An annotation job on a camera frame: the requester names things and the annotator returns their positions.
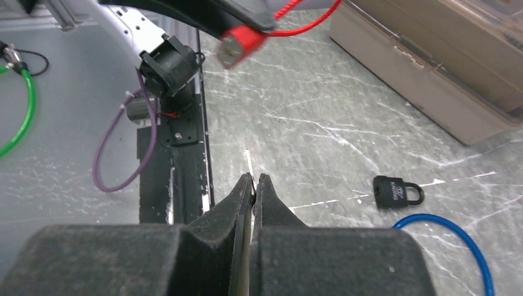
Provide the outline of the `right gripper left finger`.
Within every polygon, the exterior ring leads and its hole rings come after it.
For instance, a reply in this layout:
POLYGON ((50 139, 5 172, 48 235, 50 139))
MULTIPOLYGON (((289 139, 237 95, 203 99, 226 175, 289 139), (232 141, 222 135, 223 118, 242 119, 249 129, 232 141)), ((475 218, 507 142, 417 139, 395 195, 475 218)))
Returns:
POLYGON ((252 176, 189 224, 46 226, 2 295, 245 295, 252 176))

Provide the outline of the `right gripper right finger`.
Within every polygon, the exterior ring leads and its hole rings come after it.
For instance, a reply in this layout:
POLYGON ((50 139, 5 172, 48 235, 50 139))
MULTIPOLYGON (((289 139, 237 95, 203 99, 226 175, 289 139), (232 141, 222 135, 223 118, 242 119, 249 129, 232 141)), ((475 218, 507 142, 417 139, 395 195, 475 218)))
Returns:
POLYGON ((250 295, 435 295, 419 244, 390 228, 312 228, 259 177, 250 295))

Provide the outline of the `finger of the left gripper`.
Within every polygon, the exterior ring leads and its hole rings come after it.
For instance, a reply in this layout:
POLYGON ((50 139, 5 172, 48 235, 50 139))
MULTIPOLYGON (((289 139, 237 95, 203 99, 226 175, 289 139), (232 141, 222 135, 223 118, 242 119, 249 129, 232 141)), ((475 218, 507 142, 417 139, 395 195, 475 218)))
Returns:
POLYGON ((269 33, 276 21, 266 1, 259 0, 113 0, 99 4, 126 6, 165 15, 220 38, 239 25, 269 33))

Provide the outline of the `red cable lock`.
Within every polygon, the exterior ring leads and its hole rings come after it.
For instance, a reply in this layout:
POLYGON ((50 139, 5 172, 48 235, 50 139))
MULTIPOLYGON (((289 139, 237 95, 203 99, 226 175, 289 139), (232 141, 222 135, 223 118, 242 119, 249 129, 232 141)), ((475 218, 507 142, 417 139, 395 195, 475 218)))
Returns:
POLYGON ((292 30, 275 30, 264 33, 248 25, 234 27, 221 37, 217 47, 216 58, 229 70, 259 50, 268 38, 283 38, 305 33, 330 17, 340 6, 341 0, 334 1, 333 5, 319 18, 300 28, 292 30))

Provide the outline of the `silver key bunch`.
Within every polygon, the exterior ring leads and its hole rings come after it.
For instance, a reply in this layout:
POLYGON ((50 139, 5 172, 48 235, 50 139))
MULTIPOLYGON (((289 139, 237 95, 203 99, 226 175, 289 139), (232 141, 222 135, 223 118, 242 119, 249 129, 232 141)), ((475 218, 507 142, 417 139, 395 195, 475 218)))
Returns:
POLYGON ((256 184, 256 180, 255 180, 255 173, 253 172, 252 159, 251 159, 251 156, 250 156, 250 150, 249 149, 245 150, 245 157, 246 157, 247 166, 248 166, 248 169, 249 169, 248 172, 249 172, 249 174, 252 177, 253 195, 256 195, 257 184, 256 184))

